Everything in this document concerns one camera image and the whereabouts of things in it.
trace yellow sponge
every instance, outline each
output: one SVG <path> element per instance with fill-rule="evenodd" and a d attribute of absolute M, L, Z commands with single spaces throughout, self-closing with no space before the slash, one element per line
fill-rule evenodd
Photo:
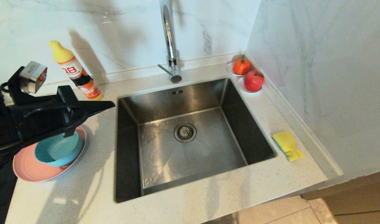
<path fill-rule="evenodd" d="M 295 139 L 291 132 L 278 132 L 273 135 L 273 139 L 280 146 L 280 149 L 287 156 L 288 161 L 292 162 L 294 160 L 305 157 L 295 146 Z"/>

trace yellow bottle cap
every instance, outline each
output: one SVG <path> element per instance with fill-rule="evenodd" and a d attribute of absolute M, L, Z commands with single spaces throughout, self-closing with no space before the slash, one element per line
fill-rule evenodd
<path fill-rule="evenodd" d="M 73 52 L 63 47 L 57 40 L 51 40 L 49 46 L 53 51 L 53 59 L 57 63 L 64 63 L 74 57 Z"/>

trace red apple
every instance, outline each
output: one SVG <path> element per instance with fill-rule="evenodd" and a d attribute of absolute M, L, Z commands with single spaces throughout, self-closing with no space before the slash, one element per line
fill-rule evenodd
<path fill-rule="evenodd" d="M 258 70 L 249 71 L 244 77 L 245 88 L 249 91 L 259 91 L 264 83 L 264 75 Z"/>

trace blue bowl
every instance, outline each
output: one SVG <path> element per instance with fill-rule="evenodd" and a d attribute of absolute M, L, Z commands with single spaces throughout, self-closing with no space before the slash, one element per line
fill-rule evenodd
<path fill-rule="evenodd" d="M 35 158 L 41 163 L 61 167 L 74 161 L 83 146 L 84 142 L 76 131 L 66 138 L 60 134 L 38 142 Z"/>

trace white marble tile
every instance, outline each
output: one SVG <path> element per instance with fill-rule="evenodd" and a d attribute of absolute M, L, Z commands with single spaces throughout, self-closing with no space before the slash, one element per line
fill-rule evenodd
<path fill-rule="evenodd" d="M 173 0 L 182 60 L 244 51 L 260 1 Z M 66 80 L 52 59 L 59 40 L 91 74 L 166 63 L 159 1 L 0 1 L 0 82 L 31 60 L 48 66 L 47 83 Z"/>
<path fill-rule="evenodd" d="M 380 170 L 380 0 L 261 1 L 247 51 L 342 180 Z"/>

